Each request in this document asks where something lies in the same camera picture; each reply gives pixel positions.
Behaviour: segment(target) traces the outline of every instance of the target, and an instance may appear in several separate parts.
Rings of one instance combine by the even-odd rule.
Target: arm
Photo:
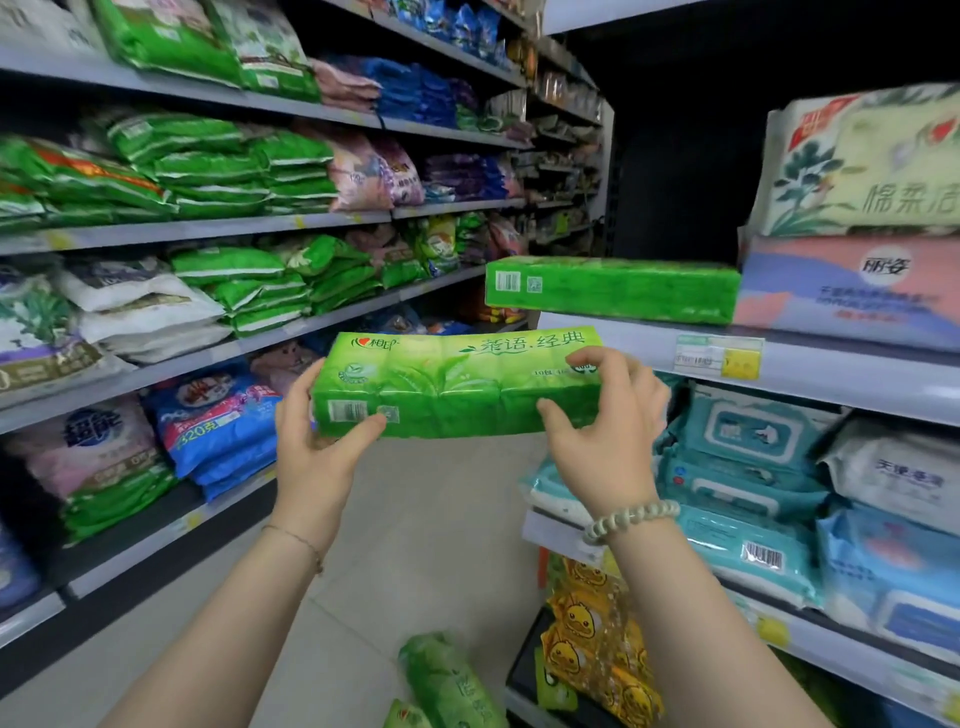
[[[600,412],[576,430],[550,400],[538,402],[564,482],[594,518],[657,499],[651,448],[669,390],[649,367],[588,347],[603,380]],[[710,728],[829,728],[829,722],[757,637],[670,520],[611,536],[671,724]]]
[[[253,717],[294,616],[333,543],[363,451],[386,426],[368,418],[318,449],[303,373],[276,411],[277,496],[263,531],[176,642],[127,691],[101,728],[242,728]],[[304,539],[299,541],[293,534]]]

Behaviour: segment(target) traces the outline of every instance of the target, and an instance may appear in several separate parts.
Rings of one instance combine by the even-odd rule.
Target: forearm
[[[671,724],[828,728],[670,520],[611,538]]]
[[[264,531],[101,728],[247,726],[315,574],[309,548]]]

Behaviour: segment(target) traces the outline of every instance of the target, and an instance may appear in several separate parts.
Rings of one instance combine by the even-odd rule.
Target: person's left hand
[[[373,415],[340,440],[310,428],[310,388],[324,367],[306,370],[276,408],[276,505],[270,524],[300,536],[326,554],[340,528],[360,456],[387,426]]]

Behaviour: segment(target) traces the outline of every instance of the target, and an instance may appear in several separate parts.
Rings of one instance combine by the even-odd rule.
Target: stack of green bags
[[[262,159],[231,121],[108,108],[88,124],[134,169],[170,190],[182,220],[260,215],[270,199]]]
[[[212,247],[170,255],[174,273],[202,289],[227,312],[238,338],[283,326],[309,308],[303,277],[280,257],[253,247]]]
[[[298,236],[273,246],[289,272],[303,276],[315,315],[376,295],[372,260],[332,235]]]
[[[0,231],[154,222],[170,193],[135,169],[44,139],[0,136]]]
[[[326,174],[333,150],[322,141],[285,129],[272,130],[252,143],[270,189],[267,213],[295,215],[327,212],[337,186]]]

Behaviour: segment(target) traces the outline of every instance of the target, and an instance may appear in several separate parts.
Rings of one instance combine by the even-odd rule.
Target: green box
[[[517,255],[487,265],[487,305],[729,324],[740,274],[705,263]]]
[[[477,437],[543,432],[537,400],[576,427],[597,413],[600,377],[568,354],[601,346],[593,327],[413,336],[341,333],[313,386],[324,436],[340,437],[380,412],[386,437]]]

